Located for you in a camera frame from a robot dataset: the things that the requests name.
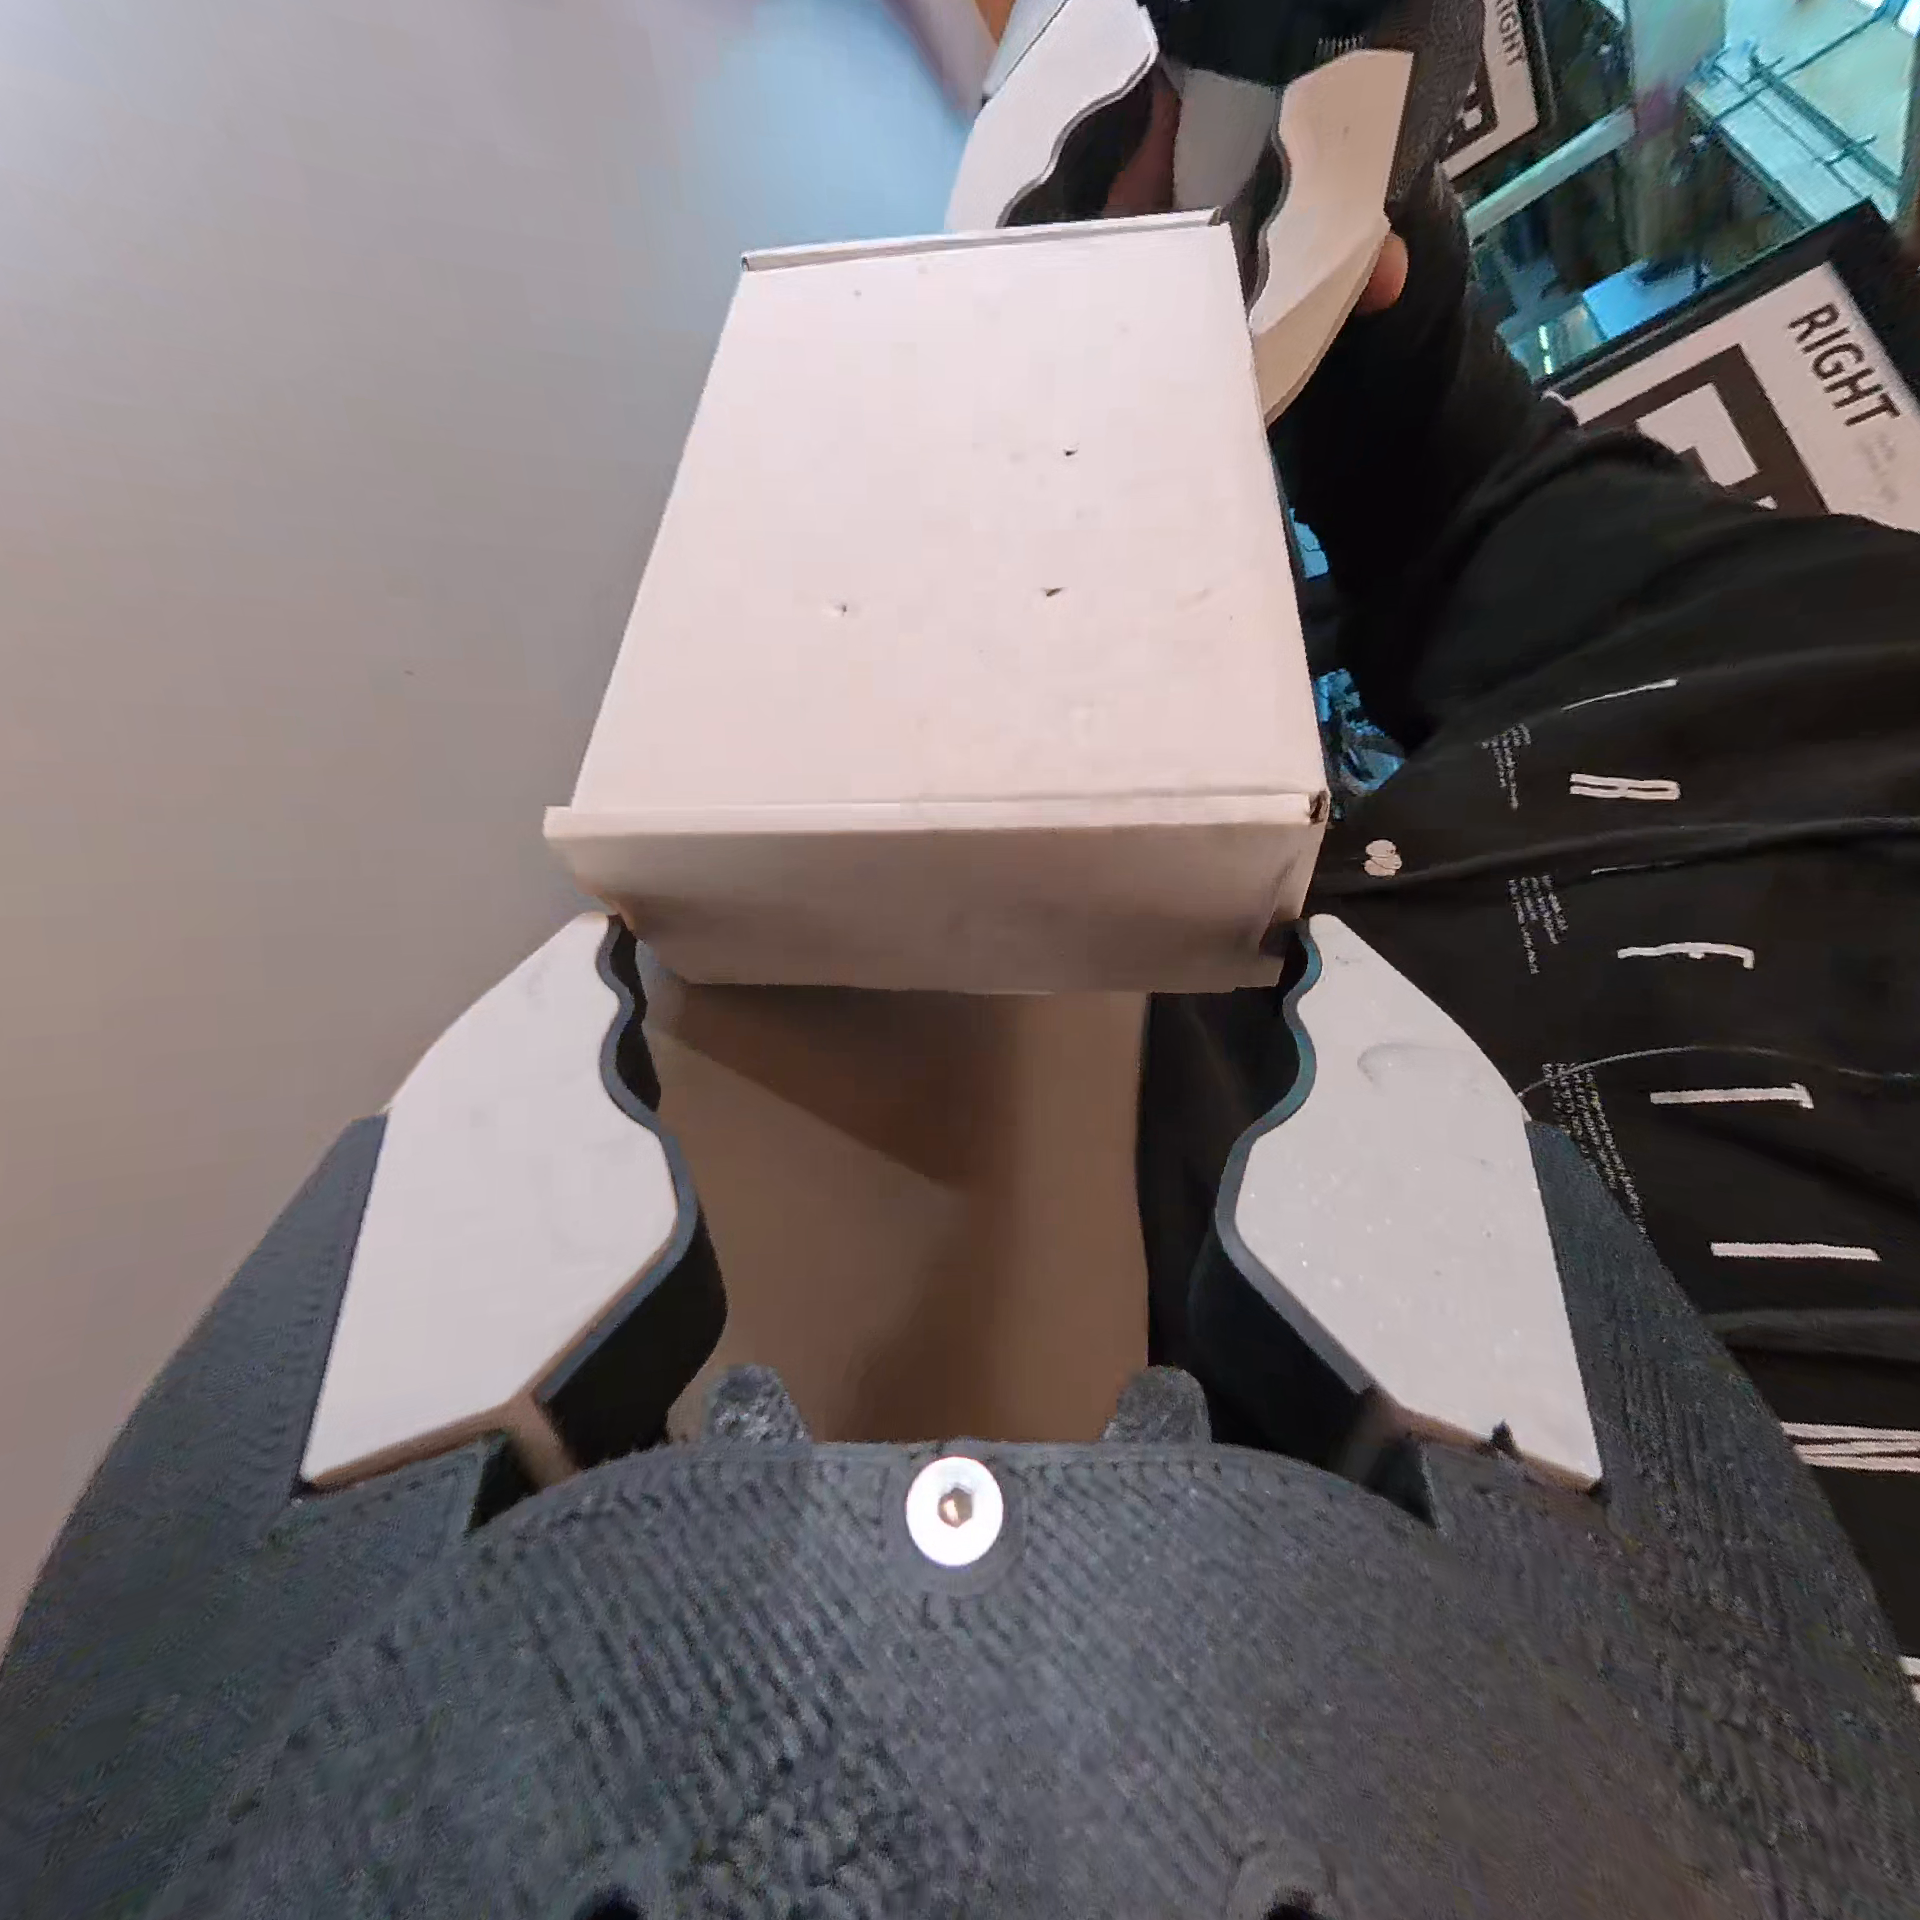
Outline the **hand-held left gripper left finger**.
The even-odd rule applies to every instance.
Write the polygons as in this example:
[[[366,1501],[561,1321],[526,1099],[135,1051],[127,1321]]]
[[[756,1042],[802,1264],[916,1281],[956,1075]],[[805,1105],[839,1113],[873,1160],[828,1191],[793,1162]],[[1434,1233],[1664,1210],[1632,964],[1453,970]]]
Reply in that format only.
[[[578,916],[406,1075],[301,1480],[502,1435],[535,1484],[656,1447],[726,1295],[642,1029],[632,935]]]

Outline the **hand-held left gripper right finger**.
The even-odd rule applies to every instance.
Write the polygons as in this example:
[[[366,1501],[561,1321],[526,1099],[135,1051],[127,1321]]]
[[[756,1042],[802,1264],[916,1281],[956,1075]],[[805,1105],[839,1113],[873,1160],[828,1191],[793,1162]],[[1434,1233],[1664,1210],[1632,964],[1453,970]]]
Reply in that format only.
[[[1229,1434],[1357,1482],[1440,1445],[1600,1489],[1520,1099],[1341,919],[1302,923],[1280,1019],[1292,1079],[1232,1145],[1190,1279]]]

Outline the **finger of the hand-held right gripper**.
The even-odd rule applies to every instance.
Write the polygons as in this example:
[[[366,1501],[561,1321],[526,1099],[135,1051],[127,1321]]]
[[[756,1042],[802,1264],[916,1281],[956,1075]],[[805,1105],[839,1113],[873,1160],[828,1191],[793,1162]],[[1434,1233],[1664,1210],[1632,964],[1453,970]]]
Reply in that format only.
[[[1255,235],[1245,308],[1263,425],[1302,393],[1376,269],[1409,73],[1409,52],[1361,49],[1280,97],[1281,193]]]
[[[1020,225],[1032,194],[1054,197],[1073,138],[1117,107],[1159,60],[1138,3],[1014,3],[950,185],[944,227]]]

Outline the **white cardboard mailer box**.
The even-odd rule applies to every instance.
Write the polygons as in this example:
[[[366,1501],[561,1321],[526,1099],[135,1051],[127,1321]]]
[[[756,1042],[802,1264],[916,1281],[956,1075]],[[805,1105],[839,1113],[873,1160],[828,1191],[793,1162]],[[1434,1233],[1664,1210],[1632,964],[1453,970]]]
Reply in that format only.
[[[1328,821],[1232,235],[756,251],[544,842],[676,973],[1280,976]]]

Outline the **person's right forearm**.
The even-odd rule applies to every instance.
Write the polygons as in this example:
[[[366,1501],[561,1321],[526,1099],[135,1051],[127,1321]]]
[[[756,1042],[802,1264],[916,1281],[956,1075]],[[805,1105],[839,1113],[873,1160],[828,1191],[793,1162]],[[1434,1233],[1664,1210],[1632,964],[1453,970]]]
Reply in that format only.
[[[1568,432],[1501,343],[1472,280],[1464,215],[1441,164],[1386,213],[1407,240],[1404,300],[1334,336],[1269,432],[1287,504],[1318,543],[1337,659],[1399,747],[1432,731],[1418,693],[1444,588],[1441,548],[1477,493]]]

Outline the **grey desk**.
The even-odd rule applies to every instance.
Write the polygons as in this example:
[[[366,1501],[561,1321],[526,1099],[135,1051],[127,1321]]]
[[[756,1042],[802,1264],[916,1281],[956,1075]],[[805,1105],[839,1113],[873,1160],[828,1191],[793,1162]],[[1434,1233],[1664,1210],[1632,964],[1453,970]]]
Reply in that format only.
[[[334,1139],[578,900],[748,251],[940,228],[909,5],[5,5],[5,1629]]]

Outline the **black white marker sign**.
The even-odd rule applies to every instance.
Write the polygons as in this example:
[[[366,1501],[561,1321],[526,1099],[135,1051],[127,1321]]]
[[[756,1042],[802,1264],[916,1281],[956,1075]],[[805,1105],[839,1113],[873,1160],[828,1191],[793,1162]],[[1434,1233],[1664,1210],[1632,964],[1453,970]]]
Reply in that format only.
[[[1550,375],[1576,420],[1639,432],[1764,509],[1918,525],[1918,292],[1863,201]]]
[[[1538,3],[1480,5],[1478,58],[1469,91],[1441,154],[1460,180],[1526,145],[1552,121],[1552,75]]]

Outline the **background shelving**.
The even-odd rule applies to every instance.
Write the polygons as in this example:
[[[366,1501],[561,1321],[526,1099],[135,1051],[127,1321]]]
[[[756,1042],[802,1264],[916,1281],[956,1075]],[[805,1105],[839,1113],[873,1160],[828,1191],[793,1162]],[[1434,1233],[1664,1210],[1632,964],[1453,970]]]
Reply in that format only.
[[[1538,383],[1855,203],[1914,242],[1909,3],[1548,3],[1552,121],[1457,180]]]

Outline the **person's black printed hoodie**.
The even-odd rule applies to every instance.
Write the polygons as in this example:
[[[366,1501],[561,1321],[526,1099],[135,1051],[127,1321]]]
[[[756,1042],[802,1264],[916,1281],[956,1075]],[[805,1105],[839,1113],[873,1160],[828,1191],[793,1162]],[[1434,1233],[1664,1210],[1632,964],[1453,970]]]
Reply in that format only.
[[[1308,908],[1565,1137],[1812,1469],[1914,1689],[1914,535],[1576,475],[1328,553],[1401,769]]]

